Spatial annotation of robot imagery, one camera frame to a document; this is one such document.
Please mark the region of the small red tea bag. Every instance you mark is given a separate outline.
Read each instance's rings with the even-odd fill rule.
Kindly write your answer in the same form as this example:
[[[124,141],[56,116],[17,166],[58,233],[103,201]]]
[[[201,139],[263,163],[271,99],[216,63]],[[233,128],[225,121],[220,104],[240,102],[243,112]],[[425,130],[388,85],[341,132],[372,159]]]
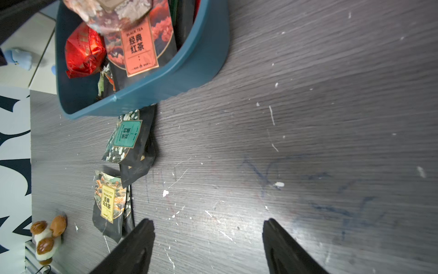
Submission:
[[[106,56],[103,37],[86,23],[81,23],[65,45],[68,78],[83,78],[99,73]]]

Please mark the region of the green tea bag top pile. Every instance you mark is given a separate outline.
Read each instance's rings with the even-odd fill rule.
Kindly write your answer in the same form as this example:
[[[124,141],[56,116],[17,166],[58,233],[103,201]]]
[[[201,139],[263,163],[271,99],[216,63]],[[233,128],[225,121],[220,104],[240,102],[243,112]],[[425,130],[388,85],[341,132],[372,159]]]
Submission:
[[[152,125],[156,106],[147,106],[121,115],[111,134],[102,160],[119,165],[124,188],[148,174],[156,151]]]

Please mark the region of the teal plastic storage box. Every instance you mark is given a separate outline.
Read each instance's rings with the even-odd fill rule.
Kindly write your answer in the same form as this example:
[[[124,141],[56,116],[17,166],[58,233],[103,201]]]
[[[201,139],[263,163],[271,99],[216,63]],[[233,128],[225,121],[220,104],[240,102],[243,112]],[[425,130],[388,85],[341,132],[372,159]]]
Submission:
[[[228,1],[201,1],[187,40],[165,66],[96,100],[99,75],[69,79],[66,74],[65,44],[81,22],[64,3],[59,5],[55,28],[57,94],[68,119],[119,116],[201,87],[221,70],[230,46]]]

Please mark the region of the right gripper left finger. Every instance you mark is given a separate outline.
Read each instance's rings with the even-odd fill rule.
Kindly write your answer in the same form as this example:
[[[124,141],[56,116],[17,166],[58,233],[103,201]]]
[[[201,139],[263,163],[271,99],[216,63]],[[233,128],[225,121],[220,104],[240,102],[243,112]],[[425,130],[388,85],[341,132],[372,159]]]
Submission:
[[[154,241],[154,223],[143,219],[91,273],[147,274]]]

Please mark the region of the yellow label black tea bag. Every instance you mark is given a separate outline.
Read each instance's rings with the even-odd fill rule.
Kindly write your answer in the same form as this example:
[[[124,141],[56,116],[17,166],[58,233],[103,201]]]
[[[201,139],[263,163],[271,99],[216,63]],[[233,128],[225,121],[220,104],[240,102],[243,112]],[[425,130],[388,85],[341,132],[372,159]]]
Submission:
[[[134,219],[131,187],[123,187],[119,177],[95,172],[92,222],[103,236],[120,242],[132,232]]]

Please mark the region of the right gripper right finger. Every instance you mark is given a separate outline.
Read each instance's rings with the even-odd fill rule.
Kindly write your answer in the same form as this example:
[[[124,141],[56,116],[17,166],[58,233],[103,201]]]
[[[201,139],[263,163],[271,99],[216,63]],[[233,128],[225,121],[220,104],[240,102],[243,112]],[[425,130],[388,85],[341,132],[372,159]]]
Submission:
[[[264,221],[262,238],[271,274],[328,274],[275,219]]]

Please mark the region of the pink label black tea bag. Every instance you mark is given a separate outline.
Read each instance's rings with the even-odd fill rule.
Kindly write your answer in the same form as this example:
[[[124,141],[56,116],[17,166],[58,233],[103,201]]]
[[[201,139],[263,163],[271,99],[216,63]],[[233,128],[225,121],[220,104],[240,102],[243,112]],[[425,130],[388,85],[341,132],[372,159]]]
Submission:
[[[140,24],[104,41],[116,91],[157,71],[177,54],[168,1],[154,1]]]

